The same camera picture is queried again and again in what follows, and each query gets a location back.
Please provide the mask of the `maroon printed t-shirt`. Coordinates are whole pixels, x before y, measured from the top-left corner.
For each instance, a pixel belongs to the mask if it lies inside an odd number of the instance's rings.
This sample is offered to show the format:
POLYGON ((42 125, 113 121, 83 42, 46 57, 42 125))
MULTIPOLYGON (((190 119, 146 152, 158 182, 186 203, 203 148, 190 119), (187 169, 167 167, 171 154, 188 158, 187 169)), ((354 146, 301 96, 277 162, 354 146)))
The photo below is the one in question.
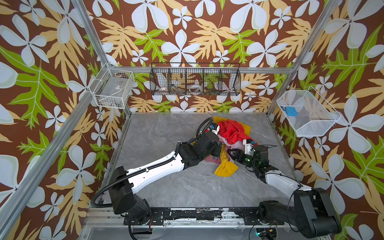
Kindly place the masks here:
POLYGON ((215 164, 220 164, 221 163, 221 159, 218 158, 218 157, 215 157, 215 156, 208 156, 206 158, 206 161, 212 162, 212 163, 215 163, 215 164))

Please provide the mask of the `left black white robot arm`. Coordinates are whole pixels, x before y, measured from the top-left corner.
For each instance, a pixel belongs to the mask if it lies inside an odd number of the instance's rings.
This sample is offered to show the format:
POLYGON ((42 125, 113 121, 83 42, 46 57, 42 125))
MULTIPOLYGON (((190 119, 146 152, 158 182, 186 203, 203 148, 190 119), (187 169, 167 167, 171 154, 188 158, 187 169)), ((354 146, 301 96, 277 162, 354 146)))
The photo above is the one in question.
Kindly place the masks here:
POLYGON ((174 151, 150 164, 130 170, 118 167, 110 183, 93 196, 91 206, 112 207, 116 215, 126 214, 139 225, 146 224, 153 215, 152 210, 137 193, 163 177, 198 165, 208 156, 218 157, 221 149, 218 131, 204 130, 187 142, 178 142, 174 151))

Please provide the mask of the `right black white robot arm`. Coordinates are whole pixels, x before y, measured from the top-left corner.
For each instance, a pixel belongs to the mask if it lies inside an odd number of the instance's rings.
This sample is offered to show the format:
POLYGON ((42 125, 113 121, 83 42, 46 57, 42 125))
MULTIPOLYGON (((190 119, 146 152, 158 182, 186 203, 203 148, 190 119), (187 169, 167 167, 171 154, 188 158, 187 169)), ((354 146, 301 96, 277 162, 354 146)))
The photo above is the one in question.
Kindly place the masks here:
POLYGON ((341 233, 341 221, 326 191, 304 185, 270 165, 269 148, 269 145, 246 144, 244 150, 227 151, 234 161, 244 165, 260 181, 289 198, 287 204, 273 200, 260 202, 257 211, 259 222, 287 223, 308 239, 341 233))

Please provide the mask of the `light pink cloth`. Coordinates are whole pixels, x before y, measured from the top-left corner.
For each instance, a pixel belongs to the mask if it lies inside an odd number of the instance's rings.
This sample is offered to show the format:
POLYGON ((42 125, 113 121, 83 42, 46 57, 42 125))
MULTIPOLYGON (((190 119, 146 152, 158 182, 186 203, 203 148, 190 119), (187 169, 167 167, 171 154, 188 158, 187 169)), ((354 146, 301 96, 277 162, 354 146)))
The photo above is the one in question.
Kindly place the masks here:
POLYGON ((241 150, 243 152, 246 152, 246 143, 247 140, 241 140, 237 141, 234 144, 230 144, 227 139, 224 137, 218 135, 220 142, 222 143, 222 151, 227 151, 227 150, 241 150))

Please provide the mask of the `yellow cloth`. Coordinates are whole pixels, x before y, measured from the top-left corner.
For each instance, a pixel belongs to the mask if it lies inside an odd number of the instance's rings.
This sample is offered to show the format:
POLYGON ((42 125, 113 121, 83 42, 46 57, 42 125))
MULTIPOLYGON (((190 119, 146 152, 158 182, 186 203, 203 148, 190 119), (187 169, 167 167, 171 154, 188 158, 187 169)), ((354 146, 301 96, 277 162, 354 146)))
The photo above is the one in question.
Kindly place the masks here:
MULTIPOLYGON (((216 124, 218 124, 218 122, 229 120, 229 119, 225 119, 225 118, 221 118, 221 117, 213 117, 213 119, 214 119, 214 123, 216 123, 216 124)), ((250 136, 251 127, 248 125, 245 125, 243 123, 241 123, 241 124, 244 126, 246 133, 249 134, 249 136, 250 136)), ((238 170, 239 167, 230 158, 227 151, 225 151, 225 150, 221 151, 221 155, 219 158, 221 159, 221 163, 219 164, 218 168, 214 172, 214 174, 216 176, 230 177, 238 170)))

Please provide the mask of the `blue object in basket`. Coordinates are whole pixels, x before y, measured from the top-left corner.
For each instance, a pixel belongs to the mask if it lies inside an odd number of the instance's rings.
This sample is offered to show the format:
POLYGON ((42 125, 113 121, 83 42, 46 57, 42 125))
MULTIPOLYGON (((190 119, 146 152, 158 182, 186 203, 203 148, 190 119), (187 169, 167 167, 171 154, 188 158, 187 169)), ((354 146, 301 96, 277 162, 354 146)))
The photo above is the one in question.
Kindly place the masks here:
POLYGON ((291 106, 285 107, 284 111, 288 117, 297 117, 298 116, 298 112, 297 112, 295 107, 291 107, 291 106))

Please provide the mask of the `white mesh basket right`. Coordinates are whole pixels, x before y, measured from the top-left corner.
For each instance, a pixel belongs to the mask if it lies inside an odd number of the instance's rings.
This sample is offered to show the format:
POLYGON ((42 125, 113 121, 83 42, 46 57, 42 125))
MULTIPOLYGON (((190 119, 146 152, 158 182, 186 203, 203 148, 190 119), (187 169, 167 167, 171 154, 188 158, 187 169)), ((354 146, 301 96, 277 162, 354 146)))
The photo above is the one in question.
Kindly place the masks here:
POLYGON ((341 118, 341 114, 313 87, 286 91, 277 104, 297 137, 322 137, 341 118), (288 117, 285 107, 295 107, 298 116, 288 117))

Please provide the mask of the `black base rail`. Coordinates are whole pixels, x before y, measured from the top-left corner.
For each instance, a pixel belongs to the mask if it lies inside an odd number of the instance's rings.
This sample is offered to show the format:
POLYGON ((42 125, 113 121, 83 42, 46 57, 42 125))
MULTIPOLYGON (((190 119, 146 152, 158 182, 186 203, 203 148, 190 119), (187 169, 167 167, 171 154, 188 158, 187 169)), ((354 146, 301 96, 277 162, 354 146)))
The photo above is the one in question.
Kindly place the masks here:
POLYGON ((257 207, 236 208, 151 208, 152 215, 146 218, 143 225, 147 226, 283 226, 280 220, 259 220, 261 211, 257 207))

